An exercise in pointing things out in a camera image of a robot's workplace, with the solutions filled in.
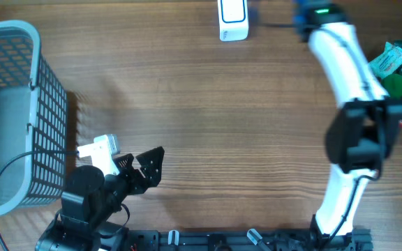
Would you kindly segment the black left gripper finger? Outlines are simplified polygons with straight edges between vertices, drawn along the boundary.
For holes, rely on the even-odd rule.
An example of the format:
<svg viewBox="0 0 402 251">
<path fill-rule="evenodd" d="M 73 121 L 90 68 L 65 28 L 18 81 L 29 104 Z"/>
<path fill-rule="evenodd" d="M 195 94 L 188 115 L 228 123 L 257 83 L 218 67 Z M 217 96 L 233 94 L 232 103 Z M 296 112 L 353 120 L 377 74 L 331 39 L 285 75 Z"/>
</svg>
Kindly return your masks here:
<svg viewBox="0 0 402 251">
<path fill-rule="evenodd" d="M 132 168 L 133 161 L 134 156 L 131 153 L 120 156 L 113 160 L 114 164 L 116 165 L 119 171 Z"/>
<path fill-rule="evenodd" d="M 164 154 L 164 148 L 159 146 L 136 156 L 147 187 L 157 187 L 161 182 Z"/>
</svg>

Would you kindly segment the green lid white jar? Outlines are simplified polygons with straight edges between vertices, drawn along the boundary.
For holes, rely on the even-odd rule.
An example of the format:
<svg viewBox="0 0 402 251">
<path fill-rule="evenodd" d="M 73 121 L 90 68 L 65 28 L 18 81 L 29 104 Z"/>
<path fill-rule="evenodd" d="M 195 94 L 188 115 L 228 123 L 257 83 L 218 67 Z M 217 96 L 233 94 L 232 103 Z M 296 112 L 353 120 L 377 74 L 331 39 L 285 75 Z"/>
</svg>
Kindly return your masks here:
<svg viewBox="0 0 402 251">
<path fill-rule="evenodd" d="M 402 99 L 402 76 L 396 73 L 386 76 L 382 85 L 392 98 Z"/>
</svg>

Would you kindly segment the mint toilet tissue packet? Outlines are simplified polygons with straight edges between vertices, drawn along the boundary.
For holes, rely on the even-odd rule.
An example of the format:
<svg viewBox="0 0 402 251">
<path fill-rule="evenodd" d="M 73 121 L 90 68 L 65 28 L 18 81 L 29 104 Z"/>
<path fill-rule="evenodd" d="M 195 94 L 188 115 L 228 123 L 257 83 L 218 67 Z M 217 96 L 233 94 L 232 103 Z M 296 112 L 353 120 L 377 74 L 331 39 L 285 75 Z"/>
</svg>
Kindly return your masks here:
<svg viewBox="0 0 402 251">
<path fill-rule="evenodd" d="M 377 56 L 369 63 L 369 66 L 376 77 L 384 79 L 394 73 L 402 65 L 402 48 L 391 43 L 385 43 L 385 49 L 380 56 Z"/>
</svg>

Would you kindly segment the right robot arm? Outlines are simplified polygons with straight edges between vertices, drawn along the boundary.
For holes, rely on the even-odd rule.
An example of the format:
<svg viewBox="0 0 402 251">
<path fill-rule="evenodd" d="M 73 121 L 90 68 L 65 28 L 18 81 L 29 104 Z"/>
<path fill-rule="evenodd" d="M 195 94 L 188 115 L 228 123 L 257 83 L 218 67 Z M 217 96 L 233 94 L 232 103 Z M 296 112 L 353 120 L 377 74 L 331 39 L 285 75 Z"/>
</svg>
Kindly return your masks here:
<svg viewBox="0 0 402 251">
<path fill-rule="evenodd" d="M 337 114 L 325 134 L 329 181 L 311 223 L 318 247 L 336 247 L 349 243 L 364 190 L 382 176 L 399 132 L 402 104 L 371 72 L 356 28 L 338 4 L 296 1 L 294 23 L 336 99 Z"/>
</svg>

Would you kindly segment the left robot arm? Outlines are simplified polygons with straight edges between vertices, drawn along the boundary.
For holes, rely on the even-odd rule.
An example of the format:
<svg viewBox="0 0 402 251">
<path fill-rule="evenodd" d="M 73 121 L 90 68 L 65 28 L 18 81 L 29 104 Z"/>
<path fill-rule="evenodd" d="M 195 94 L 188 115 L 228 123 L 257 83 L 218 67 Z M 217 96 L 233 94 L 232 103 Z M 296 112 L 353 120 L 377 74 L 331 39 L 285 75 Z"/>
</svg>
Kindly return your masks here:
<svg viewBox="0 0 402 251">
<path fill-rule="evenodd" d="M 107 220 L 129 195 L 141 195 L 161 181 L 165 150 L 159 146 L 137 156 L 114 159 L 118 174 L 84 165 L 71 172 L 61 194 L 61 209 L 43 232 L 36 250 L 125 250 L 128 228 Z"/>
</svg>

